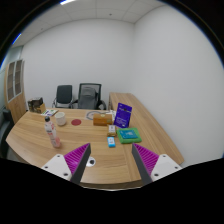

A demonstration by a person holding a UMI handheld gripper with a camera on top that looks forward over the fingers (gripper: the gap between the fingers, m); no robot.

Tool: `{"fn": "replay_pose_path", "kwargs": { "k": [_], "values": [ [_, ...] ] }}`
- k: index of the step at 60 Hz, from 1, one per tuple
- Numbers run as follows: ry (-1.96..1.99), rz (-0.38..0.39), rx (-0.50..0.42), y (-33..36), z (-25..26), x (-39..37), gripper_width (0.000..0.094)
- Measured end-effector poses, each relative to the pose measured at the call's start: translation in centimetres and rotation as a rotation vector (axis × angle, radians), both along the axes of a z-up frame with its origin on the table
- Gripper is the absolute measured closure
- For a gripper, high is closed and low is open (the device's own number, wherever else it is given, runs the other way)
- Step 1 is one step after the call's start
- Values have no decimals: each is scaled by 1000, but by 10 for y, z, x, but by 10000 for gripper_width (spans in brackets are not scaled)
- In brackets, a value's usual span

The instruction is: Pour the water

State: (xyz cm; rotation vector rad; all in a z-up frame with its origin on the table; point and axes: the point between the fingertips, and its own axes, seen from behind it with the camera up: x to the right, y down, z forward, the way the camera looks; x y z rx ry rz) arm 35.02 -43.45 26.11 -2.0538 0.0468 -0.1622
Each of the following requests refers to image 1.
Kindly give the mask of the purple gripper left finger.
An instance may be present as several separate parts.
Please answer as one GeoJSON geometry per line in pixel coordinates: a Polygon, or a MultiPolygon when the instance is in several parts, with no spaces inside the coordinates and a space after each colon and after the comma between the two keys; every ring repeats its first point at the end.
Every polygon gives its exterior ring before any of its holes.
{"type": "Polygon", "coordinates": [[[79,184],[90,154],[91,145],[87,143],[66,155],[56,154],[42,169],[72,183],[79,184]]]}

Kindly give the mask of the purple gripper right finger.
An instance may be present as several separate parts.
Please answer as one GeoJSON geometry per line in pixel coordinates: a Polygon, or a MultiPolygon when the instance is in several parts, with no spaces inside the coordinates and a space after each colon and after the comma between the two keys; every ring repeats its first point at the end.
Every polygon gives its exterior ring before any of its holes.
{"type": "Polygon", "coordinates": [[[143,185],[181,170],[181,167],[167,154],[158,155],[136,143],[132,144],[132,155],[138,167],[143,185]]]}

